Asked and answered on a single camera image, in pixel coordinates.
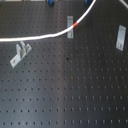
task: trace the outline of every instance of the black metal table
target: black metal table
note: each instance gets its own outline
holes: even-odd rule
[[[0,38],[59,32],[87,10],[83,1],[0,3]],[[32,51],[12,68],[19,42],[0,43],[0,128],[127,128],[128,36],[116,49],[128,10],[97,0],[67,34],[25,41]]]

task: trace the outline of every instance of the white cable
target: white cable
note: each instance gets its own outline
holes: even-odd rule
[[[89,8],[87,9],[87,11],[77,20],[77,23],[79,24],[84,17],[89,13],[89,11],[92,9],[93,5],[95,4],[96,0],[93,0],[92,4],[89,6]]]
[[[124,0],[119,0],[127,9],[128,9],[128,4]]]
[[[93,7],[95,2],[96,2],[96,0],[93,0],[92,4],[87,9],[87,11],[77,20],[77,23],[80,23],[83,20],[83,18],[89,13],[89,11],[91,10],[91,8]],[[49,37],[57,37],[57,36],[60,36],[64,33],[67,33],[71,29],[73,29],[73,25],[70,26],[69,28],[67,28],[61,32],[55,33],[55,34],[47,34],[47,35],[33,36],[33,37],[1,38],[0,42],[27,41],[27,40],[44,39],[44,38],[49,38]]]

